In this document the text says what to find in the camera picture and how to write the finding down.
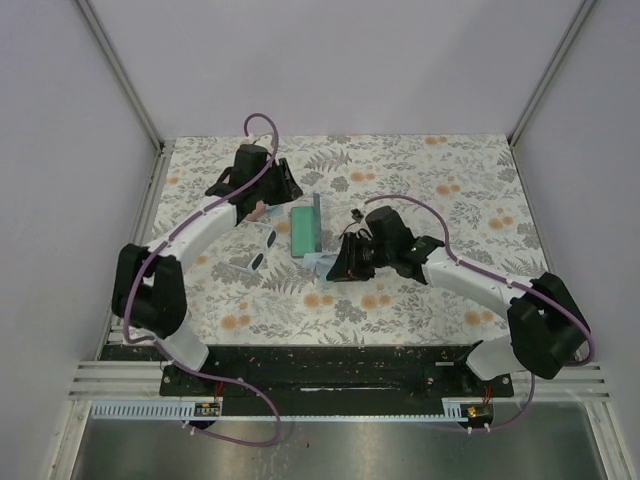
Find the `blue-grey glasses case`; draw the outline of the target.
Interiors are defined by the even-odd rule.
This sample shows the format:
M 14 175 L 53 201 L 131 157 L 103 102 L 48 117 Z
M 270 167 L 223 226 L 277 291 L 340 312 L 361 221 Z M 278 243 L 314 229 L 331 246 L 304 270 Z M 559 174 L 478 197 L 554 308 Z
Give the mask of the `blue-grey glasses case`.
M 290 253 L 294 259 L 307 254 L 321 253 L 322 223 L 321 196 L 312 194 L 310 203 L 294 206 L 290 210 Z

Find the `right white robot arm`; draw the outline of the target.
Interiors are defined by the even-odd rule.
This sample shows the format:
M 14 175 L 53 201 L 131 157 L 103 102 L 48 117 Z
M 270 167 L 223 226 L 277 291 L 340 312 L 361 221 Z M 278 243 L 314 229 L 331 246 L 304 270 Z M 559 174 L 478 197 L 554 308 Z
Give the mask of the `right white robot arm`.
M 346 232 L 329 282 L 368 281 L 377 270 L 451 291 L 474 301 L 508 323 L 507 335 L 481 341 L 455 371 L 457 388 L 480 394 L 492 379 L 527 371 L 551 380 L 587 342 L 590 329 L 564 282 L 544 273 L 537 279 L 507 277 L 456 256 L 447 243 L 416 236 L 399 213 L 380 207 L 365 216 L 365 228 Z

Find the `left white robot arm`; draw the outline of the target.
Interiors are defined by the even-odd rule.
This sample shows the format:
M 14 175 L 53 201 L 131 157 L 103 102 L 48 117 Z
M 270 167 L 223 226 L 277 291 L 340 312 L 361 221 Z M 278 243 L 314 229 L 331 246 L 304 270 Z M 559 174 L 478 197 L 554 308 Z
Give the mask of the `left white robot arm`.
M 144 341 L 154 342 L 170 361 L 185 368 L 185 387 L 196 395 L 212 391 L 217 372 L 205 363 L 209 348 L 187 324 L 184 273 L 259 206 L 279 206 L 301 196 L 286 159 L 276 159 L 259 145 L 240 145 L 233 165 L 186 218 L 149 244 L 129 243 L 119 252 L 111 310 L 125 323 L 125 340 L 134 341 L 131 327 L 147 331 Z

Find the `black sunglasses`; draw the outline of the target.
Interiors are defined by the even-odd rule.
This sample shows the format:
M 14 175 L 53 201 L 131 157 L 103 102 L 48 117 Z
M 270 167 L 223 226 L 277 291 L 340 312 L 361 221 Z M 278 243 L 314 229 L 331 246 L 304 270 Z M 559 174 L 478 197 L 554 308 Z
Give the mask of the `black sunglasses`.
M 359 226 L 356 228 L 356 223 L 352 222 L 345 227 L 343 232 L 339 235 L 340 240 L 346 240 L 348 238 L 355 238 L 356 240 L 372 241 L 373 236 L 367 228 Z

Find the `blue cleaning cloth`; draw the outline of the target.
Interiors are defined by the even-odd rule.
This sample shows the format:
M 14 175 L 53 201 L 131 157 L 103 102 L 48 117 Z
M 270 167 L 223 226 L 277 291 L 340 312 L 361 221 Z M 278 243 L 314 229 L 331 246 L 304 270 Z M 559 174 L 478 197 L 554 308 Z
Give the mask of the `blue cleaning cloth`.
M 307 253 L 301 260 L 301 267 L 313 271 L 320 282 L 327 283 L 327 275 L 334 266 L 337 257 L 338 255 L 335 253 Z

